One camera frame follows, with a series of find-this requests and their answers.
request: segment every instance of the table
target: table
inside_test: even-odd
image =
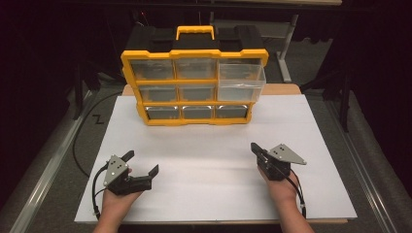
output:
[[[300,176],[308,219],[341,223],[355,218],[305,96],[298,93],[294,84],[267,84],[254,106],[251,122],[227,126],[147,126],[137,117],[135,98],[119,97],[92,177],[112,153],[122,156],[135,150],[136,156],[128,162],[132,176],[145,176],[159,164],[153,189],[133,205],[126,223],[276,222],[278,216],[258,173],[250,142],[268,150],[285,143],[308,161],[306,166],[292,166]],[[273,107],[282,111],[272,111]],[[100,178],[97,190],[103,186],[104,176]],[[91,180],[76,222],[96,221],[90,185]],[[101,195],[96,201],[101,203]]]

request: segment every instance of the carrying handle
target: carrying handle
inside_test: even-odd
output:
[[[213,26],[178,26],[178,31],[176,33],[176,40],[179,40],[181,33],[210,33],[212,40],[215,40],[215,34],[213,32]]]

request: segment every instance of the yellow organizer box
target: yellow organizer box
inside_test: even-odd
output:
[[[148,125],[248,123],[268,53],[254,26],[136,26],[121,55]]]

